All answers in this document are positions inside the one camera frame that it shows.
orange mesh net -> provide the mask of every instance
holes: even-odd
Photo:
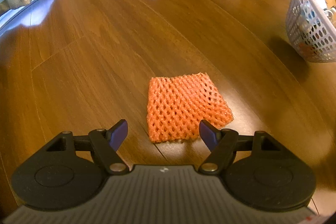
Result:
[[[152,142],[195,139],[202,119],[216,128],[233,121],[231,109],[204,73],[152,78],[147,111]]]

ribbed gray panel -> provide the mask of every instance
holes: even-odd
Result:
[[[40,212],[21,206],[4,224],[295,224],[312,215],[308,208],[285,213],[263,212],[234,199],[217,177],[192,166],[137,165],[108,179],[88,202],[64,211]]]

white laundry basket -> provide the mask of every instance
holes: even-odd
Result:
[[[305,60],[336,61],[336,29],[315,0],[291,0],[286,31],[290,43]]]

wooden floor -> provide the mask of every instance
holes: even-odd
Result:
[[[16,207],[14,169],[63,130],[121,118],[132,164],[194,164],[201,140],[147,136],[154,76],[207,72],[241,134],[266,130],[315,171],[321,214],[336,208],[336,64],[306,63],[288,44],[290,0],[39,0],[0,36],[0,204]]]

